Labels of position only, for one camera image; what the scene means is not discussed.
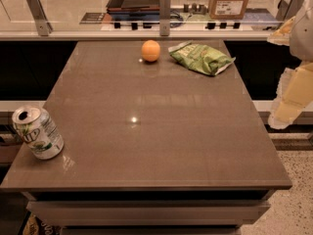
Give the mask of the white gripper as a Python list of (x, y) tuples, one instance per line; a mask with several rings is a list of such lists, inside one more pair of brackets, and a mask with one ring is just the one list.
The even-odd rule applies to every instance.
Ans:
[[(304, 0), (301, 8), (271, 33), (267, 41), (275, 45), (290, 45), (291, 54), (303, 62), (313, 61), (313, 0)], [(313, 63), (295, 70), (286, 68), (276, 91), (268, 124), (285, 129), (313, 101)]]

